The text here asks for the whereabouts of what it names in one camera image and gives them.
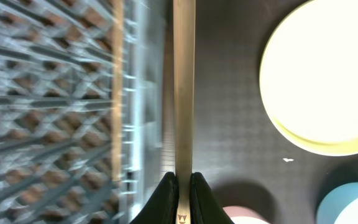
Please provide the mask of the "yellow round plate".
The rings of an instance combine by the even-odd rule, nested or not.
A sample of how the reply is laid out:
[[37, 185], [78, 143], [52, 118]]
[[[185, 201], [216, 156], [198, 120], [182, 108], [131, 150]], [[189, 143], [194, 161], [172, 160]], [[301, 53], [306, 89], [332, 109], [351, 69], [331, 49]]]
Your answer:
[[312, 0], [270, 36], [260, 62], [262, 103], [294, 145], [358, 154], [358, 1]]

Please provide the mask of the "wooden chopstick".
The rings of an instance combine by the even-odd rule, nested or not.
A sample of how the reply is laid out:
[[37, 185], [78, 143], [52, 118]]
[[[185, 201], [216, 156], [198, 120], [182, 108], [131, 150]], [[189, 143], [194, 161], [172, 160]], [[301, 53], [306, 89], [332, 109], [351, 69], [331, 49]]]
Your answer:
[[124, 0], [113, 0], [114, 27], [112, 30], [112, 62], [114, 77], [112, 80], [112, 180], [121, 181], [122, 160], [122, 83], [124, 62]]
[[179, 189], [177, 224], [191, 223], [195, 20], [195, 0], [173, 0], [175, 175]]

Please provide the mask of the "grey plastic dish rack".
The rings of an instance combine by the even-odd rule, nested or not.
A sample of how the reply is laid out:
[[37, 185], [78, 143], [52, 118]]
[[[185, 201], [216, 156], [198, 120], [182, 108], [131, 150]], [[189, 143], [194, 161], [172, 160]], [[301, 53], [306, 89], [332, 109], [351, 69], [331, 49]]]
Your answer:
[[112, 1], [0, 0], [0, 223], [129, 223], [159, 181], [168, 1], [124, 1], [121, 181]]

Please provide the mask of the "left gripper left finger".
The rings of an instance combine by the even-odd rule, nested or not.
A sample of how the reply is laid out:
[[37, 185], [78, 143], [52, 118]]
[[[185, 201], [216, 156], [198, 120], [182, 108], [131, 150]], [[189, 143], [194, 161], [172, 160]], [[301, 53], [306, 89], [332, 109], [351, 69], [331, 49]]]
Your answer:
[[175, 224], [178, 199], [177, 178], [167, 172], [131, 224]]

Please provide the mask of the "pink bowl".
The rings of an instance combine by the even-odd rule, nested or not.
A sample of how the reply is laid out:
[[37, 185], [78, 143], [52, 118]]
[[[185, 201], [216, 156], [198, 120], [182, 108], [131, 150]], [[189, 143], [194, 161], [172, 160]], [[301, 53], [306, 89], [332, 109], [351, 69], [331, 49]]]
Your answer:
[[223, 210], [234, 224], [270, 224], [257, 212], [241, 206], [227, 206]]

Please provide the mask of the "light blue bowl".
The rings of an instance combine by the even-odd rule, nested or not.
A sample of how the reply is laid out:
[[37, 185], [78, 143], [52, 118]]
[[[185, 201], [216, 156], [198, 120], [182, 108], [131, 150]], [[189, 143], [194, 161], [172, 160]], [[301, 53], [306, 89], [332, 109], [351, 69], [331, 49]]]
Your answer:
[[318, 206], [316, 224], [358, 224], [358, 182], [330, 191]]

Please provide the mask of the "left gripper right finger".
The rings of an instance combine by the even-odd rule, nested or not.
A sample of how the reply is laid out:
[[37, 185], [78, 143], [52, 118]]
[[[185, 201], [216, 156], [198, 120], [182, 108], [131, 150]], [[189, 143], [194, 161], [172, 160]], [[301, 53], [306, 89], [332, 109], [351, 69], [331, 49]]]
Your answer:
[[234, 224], [200, 172], [191, 175], [190, 213], [191, 224]]

